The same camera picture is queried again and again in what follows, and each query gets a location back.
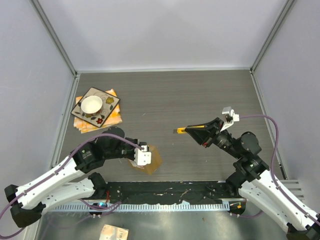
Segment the yellow utility knife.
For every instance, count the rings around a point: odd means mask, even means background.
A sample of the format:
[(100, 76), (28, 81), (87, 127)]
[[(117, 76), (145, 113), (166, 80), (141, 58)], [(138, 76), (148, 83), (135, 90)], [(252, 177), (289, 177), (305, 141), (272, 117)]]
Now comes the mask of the yellow utility knife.
[(195, 125), (195, 126), (187, 126), (187, 127), (180, 127), (173, 130), (173, 134), (186, 134), (186, 129), (197, 129), (197, 128), (204, 128), (204, 125)]

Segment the brown cardboard express box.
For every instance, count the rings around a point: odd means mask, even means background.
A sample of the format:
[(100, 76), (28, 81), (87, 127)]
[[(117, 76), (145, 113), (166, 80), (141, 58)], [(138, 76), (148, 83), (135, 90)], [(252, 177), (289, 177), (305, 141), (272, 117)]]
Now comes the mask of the brown cardboard express box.
[(128, 160), (129, 165), (140, 172), (152, 175), (163, 163), (156, 146), (149, 145), (148, 152), (140, 154), (139, 160)]

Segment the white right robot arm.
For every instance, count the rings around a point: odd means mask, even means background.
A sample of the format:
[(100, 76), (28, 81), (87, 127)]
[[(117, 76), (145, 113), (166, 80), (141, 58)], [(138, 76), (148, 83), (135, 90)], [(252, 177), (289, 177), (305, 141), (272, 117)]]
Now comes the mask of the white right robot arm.
[(199, 145), (208, 148), (215, 145), (237, 161), (235, 172), (226, 179), (226, 193), (233, 198), (239, 195), (257, 206), (275, 221), (289, 240), (318, 240), (320, 238), (320, 214), (299, 198), (275, 176), (272, 165), (260, 157), (261, 147), (252, 132), (245, 132), (235, 139), (228, 128), (241, 117), (226, 116), (210, 122), (189, 125), (184, 132)]

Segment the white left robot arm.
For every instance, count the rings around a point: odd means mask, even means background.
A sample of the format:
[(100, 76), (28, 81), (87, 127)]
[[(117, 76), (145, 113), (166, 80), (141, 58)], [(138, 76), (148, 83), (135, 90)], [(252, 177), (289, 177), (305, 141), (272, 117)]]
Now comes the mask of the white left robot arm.
[(19, 228), (25, 228), (37, 222), (54, 204), (75, 199), (102, 199), (107, 184), (94, 170), (102, 167), (106, 160), (135, 161), (138, 151), (148, 149), (147, 143), (125, 137), (118, 127), (89, 138), (37, 179), (5, 188), (13, 221)]

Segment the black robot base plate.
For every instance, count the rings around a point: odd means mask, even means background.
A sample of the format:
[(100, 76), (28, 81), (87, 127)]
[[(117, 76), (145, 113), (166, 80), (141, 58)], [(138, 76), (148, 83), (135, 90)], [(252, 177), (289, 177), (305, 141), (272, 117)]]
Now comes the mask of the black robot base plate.
[(173, 205), (183, 201), (191, 205), (216, 204), (222, 200), (246, 199), (239, 190), (224, 181), (113, 181), (99, 195), (84, 200), (109, 200), (131, 205)]

